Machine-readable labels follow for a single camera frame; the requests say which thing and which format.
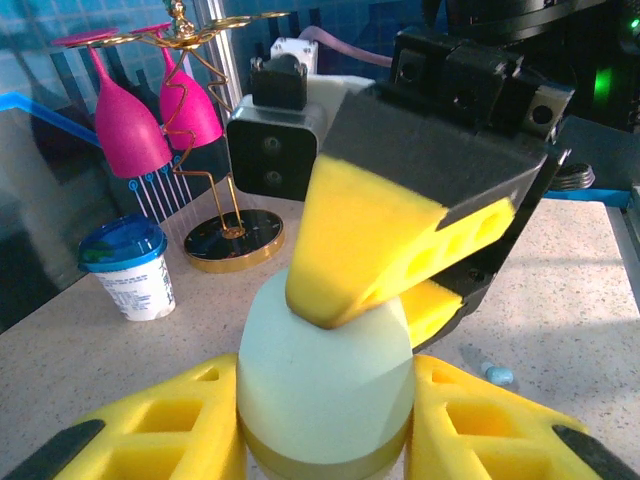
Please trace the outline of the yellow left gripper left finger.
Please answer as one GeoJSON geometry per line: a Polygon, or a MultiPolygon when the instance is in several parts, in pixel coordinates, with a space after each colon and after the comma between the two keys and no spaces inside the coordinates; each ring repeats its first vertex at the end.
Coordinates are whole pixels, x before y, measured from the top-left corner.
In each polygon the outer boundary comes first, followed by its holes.
{"type": "Polygon", "coordinates": [[[236,362],[223,354],[58,432],[10,479],[244,479],[236,362]]]}

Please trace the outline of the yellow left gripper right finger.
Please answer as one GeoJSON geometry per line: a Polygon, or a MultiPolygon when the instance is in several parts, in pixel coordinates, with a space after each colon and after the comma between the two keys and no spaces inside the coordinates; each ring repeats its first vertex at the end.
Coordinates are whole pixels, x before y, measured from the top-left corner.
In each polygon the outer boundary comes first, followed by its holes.
{"type": "Polygon", "coordinates": [[[578,420],[442,360],[414,358],[407,479],[636,479],[578,420]]]}

